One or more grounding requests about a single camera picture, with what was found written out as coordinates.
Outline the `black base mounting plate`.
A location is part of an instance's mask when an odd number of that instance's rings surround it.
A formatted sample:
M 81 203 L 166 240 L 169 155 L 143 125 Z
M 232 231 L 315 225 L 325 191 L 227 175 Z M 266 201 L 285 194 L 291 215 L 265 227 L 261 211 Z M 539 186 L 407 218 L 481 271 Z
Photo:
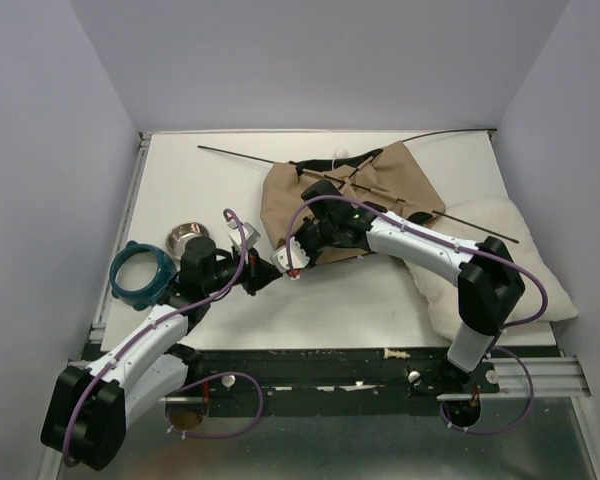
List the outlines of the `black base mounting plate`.
M 409 359 L 383 358 L 385 348 Z M 498 392 L 483 361 L 464 374 L 443 347 L 360 349 L 195 350 L 169 354 L 188 368 L 171 404 L 200 407 L 212 417 L 327 417 L 436 414 L 442 398 L 467 402 Z

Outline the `teal double bowl stand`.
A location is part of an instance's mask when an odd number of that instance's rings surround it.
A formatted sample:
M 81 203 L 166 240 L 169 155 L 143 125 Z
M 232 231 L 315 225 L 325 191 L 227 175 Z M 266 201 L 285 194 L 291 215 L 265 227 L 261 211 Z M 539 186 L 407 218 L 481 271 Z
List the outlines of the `teal double bowl stand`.
M 154 306 L 175 276 L 177 267 L 162 249 L 129 241 L 109 269 L 112 295 L 136 311 Z

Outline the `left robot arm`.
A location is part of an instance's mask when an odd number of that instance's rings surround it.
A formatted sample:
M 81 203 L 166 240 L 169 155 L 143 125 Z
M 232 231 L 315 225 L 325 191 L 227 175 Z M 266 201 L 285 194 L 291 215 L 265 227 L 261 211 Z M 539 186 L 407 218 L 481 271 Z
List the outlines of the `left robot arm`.
M 99 471 L 113 460 L 128 428 L 170 393 L 189 395 L 215 380 L 250 375 L 228 371 L 204 376 L 195 351 L 178 345 L 235 286 L 254 295 L 282 276 L 262 259 L 249 235 L 231 250 L 208 237 L 190 239 L 180 260 L 150 244 L 130 241 L 110 266 L 113 297 L 148 316 L 121 343 L 85 367 L 58 376 L 41 432 L 42 443 L 68 467 Z

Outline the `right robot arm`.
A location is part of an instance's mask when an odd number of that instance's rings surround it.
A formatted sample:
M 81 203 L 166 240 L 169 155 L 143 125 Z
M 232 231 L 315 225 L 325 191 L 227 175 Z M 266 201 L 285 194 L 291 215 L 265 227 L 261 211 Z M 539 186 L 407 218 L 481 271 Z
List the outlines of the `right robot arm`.
M 300 194 L 314 218 L 293 234 L 313 266 L 326 250 L 357 249 L 392 256 L 438 275 L 457 289 L 461 325 L 440 367 L 440 379 L 460 392 L 476 380 L 476 367 L 525 292 L 506 245 L 454 239 L 408 221 L 372 202 L 349 201 L 327 180 Z

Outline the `white pompom toy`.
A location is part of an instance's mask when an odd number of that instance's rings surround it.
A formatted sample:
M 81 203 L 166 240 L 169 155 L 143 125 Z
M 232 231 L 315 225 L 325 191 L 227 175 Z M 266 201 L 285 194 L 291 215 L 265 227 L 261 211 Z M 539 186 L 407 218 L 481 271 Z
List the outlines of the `white pompom toy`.
M 334 160 L 336 159 L 344 159 L 348 157 L 348 151 L 344 148 L 336 148 L 333 153 L 332 153 L 332 158 Z

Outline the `aluminium rail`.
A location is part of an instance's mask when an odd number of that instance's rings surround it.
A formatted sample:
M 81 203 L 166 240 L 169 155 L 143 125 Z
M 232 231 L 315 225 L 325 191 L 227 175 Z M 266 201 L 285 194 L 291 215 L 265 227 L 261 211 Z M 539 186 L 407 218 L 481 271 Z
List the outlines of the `aluminium rail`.
M 522 399 L 533 385 L 535 398 L 586 398 L 591 391 L 583 368 L 575 357 L 512 358 L 491 360 L 497 374 L 498 392 L 488 397 Z

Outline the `cream chess piece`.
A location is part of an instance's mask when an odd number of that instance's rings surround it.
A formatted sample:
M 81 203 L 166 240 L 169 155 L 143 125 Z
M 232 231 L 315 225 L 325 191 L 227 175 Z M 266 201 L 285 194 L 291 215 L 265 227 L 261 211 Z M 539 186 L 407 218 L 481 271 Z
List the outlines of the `cream chess piece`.
M 383 351 L 383 358 L 385 360 L 388 360 L 388 359 L 405 360 L 405 359 L 409 359 L 410 357 L 411 357 L 411 355 L 408 352 L 402 351 L 402 350 L 393 350 L 393 349 L 385 348 Z

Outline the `steel pet bowl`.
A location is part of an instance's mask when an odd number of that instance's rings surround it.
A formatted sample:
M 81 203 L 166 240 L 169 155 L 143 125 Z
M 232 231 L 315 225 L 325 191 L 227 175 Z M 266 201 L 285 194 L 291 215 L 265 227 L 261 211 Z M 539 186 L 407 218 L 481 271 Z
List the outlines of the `steel pet bowl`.
M 209 237 L 209 229 L 199 222 L 184 222 L 173 227 L 166 236 L 167 253 L 174 259 L 180 260 L 185 252 L 186 244 L 195 238 Z

